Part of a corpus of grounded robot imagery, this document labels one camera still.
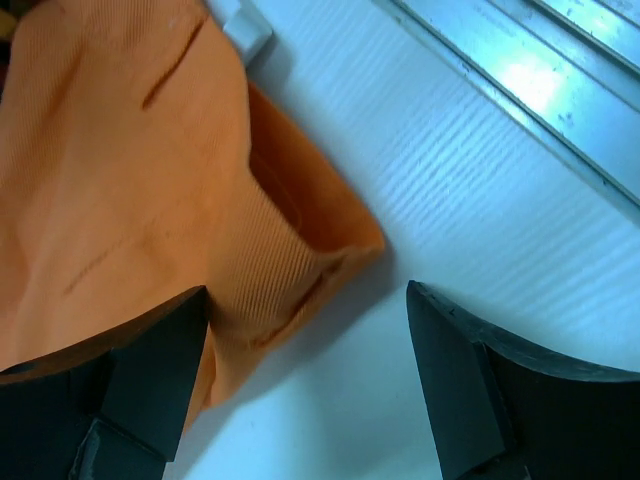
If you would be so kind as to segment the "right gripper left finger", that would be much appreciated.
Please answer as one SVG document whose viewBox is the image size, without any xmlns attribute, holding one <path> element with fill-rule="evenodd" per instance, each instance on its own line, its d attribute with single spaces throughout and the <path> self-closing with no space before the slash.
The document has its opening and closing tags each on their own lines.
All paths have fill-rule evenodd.
<svg viewBox="0 0 640 480">
<path fill-rule="evenodd" d="M 1 373 L 4 479 L 160 479 L 175 458 L 208 328 L 191 288 Z"/>
</svg>

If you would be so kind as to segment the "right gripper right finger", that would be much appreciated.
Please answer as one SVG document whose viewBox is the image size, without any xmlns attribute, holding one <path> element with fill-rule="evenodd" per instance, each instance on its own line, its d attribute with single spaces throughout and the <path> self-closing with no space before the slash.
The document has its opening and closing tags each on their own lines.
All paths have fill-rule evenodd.
<svg viewBox="0 0 640 480">
<path fill-rule="evenodd" d="M 485 321 L 420 282 L 406 304 L 446 479 L 635 479 L 639 376 Z"/>
</svg>

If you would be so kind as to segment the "orange trousers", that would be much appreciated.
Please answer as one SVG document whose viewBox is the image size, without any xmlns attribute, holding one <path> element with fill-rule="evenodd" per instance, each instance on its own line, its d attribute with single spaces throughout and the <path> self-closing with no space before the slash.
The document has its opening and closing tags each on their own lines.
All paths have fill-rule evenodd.
<svg viewBox="0 0 640 480">
<path fill-rule="evenodd" d="M 202 2 L 44 1 L 19 21 L 1 100 L 3 367 L 202 285 L 215 309 L 194 420 L 384 246 Z"/>
</svg>

